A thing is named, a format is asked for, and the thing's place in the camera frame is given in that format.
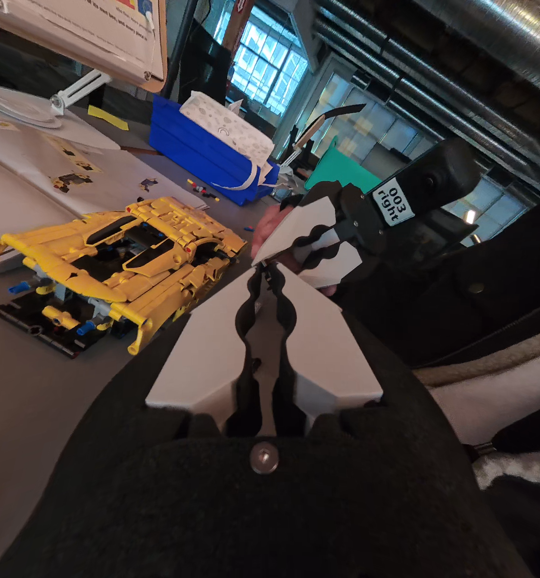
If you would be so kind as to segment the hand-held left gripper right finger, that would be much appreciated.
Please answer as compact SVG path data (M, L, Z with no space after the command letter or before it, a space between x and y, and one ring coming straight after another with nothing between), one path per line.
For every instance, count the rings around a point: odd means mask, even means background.
M272 392L277 432L307 432L317 417L378 404L382 387L340 308L282 264L269 284L283 328Z

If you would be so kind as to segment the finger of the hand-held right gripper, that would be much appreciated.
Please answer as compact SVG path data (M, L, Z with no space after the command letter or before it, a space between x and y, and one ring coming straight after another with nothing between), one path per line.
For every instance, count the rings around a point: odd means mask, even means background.
M348 241L341 241L334 228L316 241L296 247L296 260L302 268L299 278L316 289L339 285L362 265L359 250Z
M342 268L343 220L328 197L274 213L259 223L256 235L267 233L252 254L252 266L283 264L288 268Z

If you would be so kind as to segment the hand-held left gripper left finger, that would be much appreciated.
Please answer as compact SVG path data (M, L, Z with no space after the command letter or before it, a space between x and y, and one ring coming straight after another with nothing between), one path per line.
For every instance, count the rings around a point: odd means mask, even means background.
M261 268L254 267L197 306L145 398L152 409L184 410L209 415L220 430L254 406L261 425L259 401L251 370L247 334L256 321Z

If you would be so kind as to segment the small black connector piece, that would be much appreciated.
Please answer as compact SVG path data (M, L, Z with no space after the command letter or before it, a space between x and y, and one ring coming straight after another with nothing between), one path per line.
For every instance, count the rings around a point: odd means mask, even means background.
M283 275L276 263L260 262L257 265L257 271L262 274L267 285L268 290L272 291L275 295L283 286Z

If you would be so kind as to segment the yellow toy brick car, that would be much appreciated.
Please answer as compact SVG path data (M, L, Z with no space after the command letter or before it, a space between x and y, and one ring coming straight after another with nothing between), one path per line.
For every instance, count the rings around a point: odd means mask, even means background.
M168 321L190 311L247 242L173 197L138 198L123 211L0 238L32 277L8 289L0 317L74 359L106 335L136 329L135 356Z

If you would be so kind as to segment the grey desk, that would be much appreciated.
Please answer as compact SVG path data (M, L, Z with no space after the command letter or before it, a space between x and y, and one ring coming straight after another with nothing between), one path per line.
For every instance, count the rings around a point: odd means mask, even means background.
M154 154L149 146L149 125L125 118L129 134L109 123L91 117L85 109L71 111L122 148L158 170L174 183L187 189L187 178L203 184L171 160ZM269 207L278 203L264 197L239 207L221 197L207 199L213 218L250 241L252 233ZM6 289L24 278L21 268L0 273L0 303L8 301ZM276 303L265 290L260 321L248 334L252 353L262 358L257 372L260 386L261 435L274 435L271 394L277 377L281 334L276 321ZM112 337L88 350L76 360L66 358L45 344L33 340L19 329L0 320L0 557L39 501L60 453L87 409L107 383L134 357L126 352L125 340Z

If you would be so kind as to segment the person's right hand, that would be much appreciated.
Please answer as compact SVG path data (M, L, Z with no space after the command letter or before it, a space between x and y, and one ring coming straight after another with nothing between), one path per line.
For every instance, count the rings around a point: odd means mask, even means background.
M333 207L327 207L328 204L323 199L305 207L269 207L255 228L252 267L256 268L260 262L276 263L299 277L302 268L293 254L294 246L299 241L311 243L315 240L312 234L321 235L332 227L335 217Z

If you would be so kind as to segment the teal plastic bin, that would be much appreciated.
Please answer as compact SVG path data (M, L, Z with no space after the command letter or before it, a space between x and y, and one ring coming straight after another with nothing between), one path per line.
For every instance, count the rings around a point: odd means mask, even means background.
M320 158L316 168L304 184L304 189L310 189L320 182L338 181L342 186L353 184L364 193L378 187L382 180L341 153L338 148L338 137L335 136L326 152Z

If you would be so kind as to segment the cluster of tiny coloured pieces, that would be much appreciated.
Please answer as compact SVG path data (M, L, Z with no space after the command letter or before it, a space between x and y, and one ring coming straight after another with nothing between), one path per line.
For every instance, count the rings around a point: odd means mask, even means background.
M197 184L192 179L187 179L187 183L192 187L194 192L197 192L202 197L214 199L216 202L220 201L217 195L209 191L205 186Z

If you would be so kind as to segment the white patterned paper bag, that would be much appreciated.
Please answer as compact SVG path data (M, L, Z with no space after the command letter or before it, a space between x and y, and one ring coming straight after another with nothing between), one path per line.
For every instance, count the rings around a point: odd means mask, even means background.
M271 178L274 165L269 158L273 151L273 141L259 129L239 116L236 108L241 101L225 107L211 97L199 91L192 91L190 98L180 106L180 113L201 129L208 132L216 141L223 143L250 163L250 173L237 186L213 183L227 191L245 191L252 185L274 188L277 178Z

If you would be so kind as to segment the blue plastic bin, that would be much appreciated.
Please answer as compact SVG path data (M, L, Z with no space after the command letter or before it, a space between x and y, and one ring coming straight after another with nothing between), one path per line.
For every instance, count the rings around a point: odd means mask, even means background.
M279 167L269 171L187 118L181 105L155 96L150 145L238 206L266 197L275 189Z

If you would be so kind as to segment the paned window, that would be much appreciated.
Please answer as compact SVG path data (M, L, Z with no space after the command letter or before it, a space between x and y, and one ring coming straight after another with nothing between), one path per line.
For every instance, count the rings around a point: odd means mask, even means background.
M299 88L308 61L298 37L253 9L230 69L230 84L248 100L283 116Z

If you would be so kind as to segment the dark upright panel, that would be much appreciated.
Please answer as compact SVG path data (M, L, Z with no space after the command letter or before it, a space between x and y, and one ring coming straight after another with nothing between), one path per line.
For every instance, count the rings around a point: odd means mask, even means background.
M230 51L193 19L179 66L177 102L182 105L198 91L225 105L231 64Z

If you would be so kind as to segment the yellow sticky note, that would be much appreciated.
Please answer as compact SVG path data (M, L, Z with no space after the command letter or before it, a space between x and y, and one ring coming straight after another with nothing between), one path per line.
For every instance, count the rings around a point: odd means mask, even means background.
M117 129L122 131L129 131L129 124L127 121L120 119L119 117L101 109L100 107L89 105L87 113L89 116L103 120Z

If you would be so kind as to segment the white board stand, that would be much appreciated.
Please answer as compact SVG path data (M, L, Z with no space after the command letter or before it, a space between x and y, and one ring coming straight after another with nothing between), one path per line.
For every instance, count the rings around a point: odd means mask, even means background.
M0 87L0 112L32 126L57 129L70 106L112 80L106 73L93 69L49 100Z

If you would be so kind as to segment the open instruction booklet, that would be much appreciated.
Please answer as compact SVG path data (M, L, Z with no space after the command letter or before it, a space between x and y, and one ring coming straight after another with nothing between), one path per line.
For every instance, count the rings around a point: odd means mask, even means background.
M0 120L0 238L160 197L208 209L127 151L87 147Z

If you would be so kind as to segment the silver ventilation duct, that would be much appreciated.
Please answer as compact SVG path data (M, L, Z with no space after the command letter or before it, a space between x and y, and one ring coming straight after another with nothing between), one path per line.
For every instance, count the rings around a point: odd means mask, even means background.
M540 1L416 1L540 89Z

